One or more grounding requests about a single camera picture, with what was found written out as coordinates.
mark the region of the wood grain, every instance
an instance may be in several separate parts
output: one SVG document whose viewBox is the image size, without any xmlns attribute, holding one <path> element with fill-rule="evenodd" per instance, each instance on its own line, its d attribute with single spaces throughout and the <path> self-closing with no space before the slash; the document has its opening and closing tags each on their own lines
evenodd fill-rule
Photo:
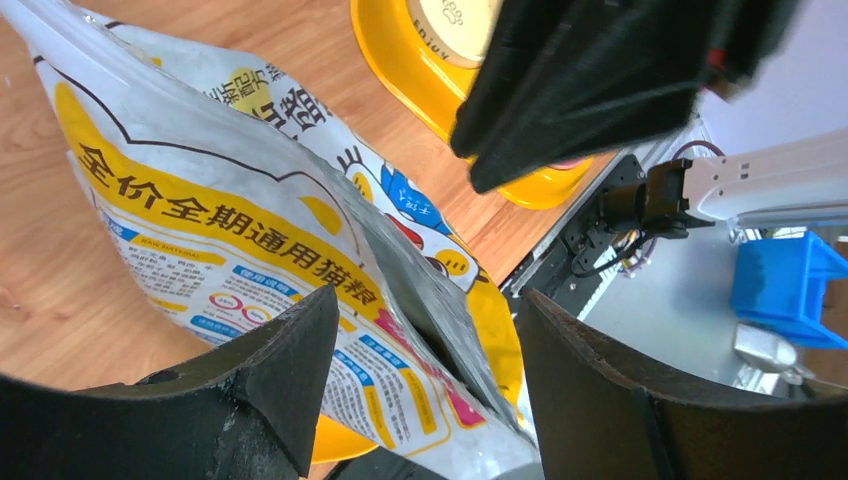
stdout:
<svg viewBox="0 0 848 480">
<path fill-rule="evenodd" d="M 346 0 L 80 3 L 280 66 L 411 177 L 497 281 L 566 208 L 532 212 L 476 195 L 465 162 L 369 70 Z M 132 383 L 205 351 L 146 303 L 73 179 L 24 44 L 5 23 L 0 40 L 0 371 L 80 389 Z"/>
</svg>

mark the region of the plastic bag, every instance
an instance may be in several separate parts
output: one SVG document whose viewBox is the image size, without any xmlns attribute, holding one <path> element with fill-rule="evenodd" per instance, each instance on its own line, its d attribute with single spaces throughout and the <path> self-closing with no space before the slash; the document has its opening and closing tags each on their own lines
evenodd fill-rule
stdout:
<svg viewBox="0 0 848 480">
<path fill-rule="evenodd" d="M 34 51 L 83 188 L 172 320 L 220 344 L 333 283 L 324 414 L 451 479 L 538 460 L 509 405 L 522 368 L 503 298 L 429 200 L 317 99 L 250 54 L 63 1 L 0 8 Z"/>
</svg>

